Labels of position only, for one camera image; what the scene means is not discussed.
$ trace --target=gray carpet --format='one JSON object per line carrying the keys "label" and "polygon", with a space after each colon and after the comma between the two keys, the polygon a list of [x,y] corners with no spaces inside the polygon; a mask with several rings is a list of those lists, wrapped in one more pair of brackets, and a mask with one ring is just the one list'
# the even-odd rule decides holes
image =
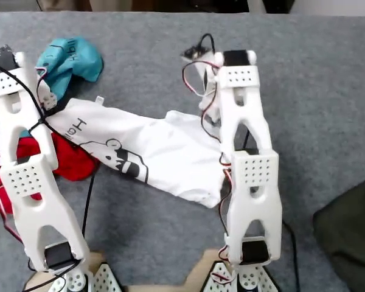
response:
{"label": "gray carpet", "polygon": [[[365,18],[156,13],[0,13],[0,46],[36,61],[55,37],[83,35],[105,59],[96,84],[70,94],[106,97],[116,106],[162,118],[171,109],[198,114],[181,81],[179,53],[212,32],[219,49],[254,49],[262,102],[280,154],[283,215],[299,244],[303,292],[347,291],[312,235],[311,216],[365,179]],[[58,180],[79,220],[88,181]],[[174,198],[102,167],[86,239],[106,253],[124,285],[184,282],[207,248],[223,244],[214,209]],[[294,290],[291,245],[269,266]],[[20,291],[30,272],[22,246],[1,226],[0,291]]]}

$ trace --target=white plastic bracket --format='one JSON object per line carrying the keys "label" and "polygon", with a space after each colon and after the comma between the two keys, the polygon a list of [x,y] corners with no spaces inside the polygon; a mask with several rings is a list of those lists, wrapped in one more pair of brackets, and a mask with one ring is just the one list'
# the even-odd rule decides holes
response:
{"label": "white plastic bracket", "polygon": [[[3,165],[0,179],[11,200],[15,226],[24,243],[24,251],[38,271],[45,267],[41,228],[52,226],[69,242],[76,259],[89,258],[89,249],[83,238],[73,210],[62,197],[45,155],[31,156],[29,161]],[[31,195],[40,193],[41,201]]]}

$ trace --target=red fabric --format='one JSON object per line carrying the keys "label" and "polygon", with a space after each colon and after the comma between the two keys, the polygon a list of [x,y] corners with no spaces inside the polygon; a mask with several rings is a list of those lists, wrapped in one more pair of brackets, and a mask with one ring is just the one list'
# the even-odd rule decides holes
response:
{"label": "red fabric", "polygon": [[[59,135],[52,134],[55,151],[57,152],[58,168],[55,175],[60,175],[70,181],[79,181],[92,174],[96,159],[92,160],[80,147],[74,148]],[[25,137],[19,140],[17,155],[18,158],[32,156],[40,153],[39,145],[32,137]],[[33,195],[40,200],[40,195]],[[12,213],[11,202],[4,189],[0,190],[0,198],[7,213]]]}

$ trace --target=white t-shirt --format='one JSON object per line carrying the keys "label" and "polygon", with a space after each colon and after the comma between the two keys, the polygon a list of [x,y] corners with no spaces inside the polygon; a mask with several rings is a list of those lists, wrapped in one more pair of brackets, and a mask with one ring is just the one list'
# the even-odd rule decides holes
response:
{"label": "white t-shirt", "polygon": [[118,172],[207,207],[220,201],[220,145],[198,116],[169,111],[165,119],[152,119],[71,99],[47,121]]}

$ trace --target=teal cloth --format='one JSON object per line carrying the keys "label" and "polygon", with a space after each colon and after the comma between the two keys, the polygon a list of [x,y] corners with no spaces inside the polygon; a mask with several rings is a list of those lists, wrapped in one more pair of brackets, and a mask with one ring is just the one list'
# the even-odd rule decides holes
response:
{"label": "teal cloth", "polygon": [[[98,50],[81,37],[57,38],[42,53],[36,66],[47,68],[44,80],[60,100],[72,75],[80,76],[89,82],[97,81],[103,69],[103,59]],[[28,135],[27,131],[21,133],[21,137]]]}

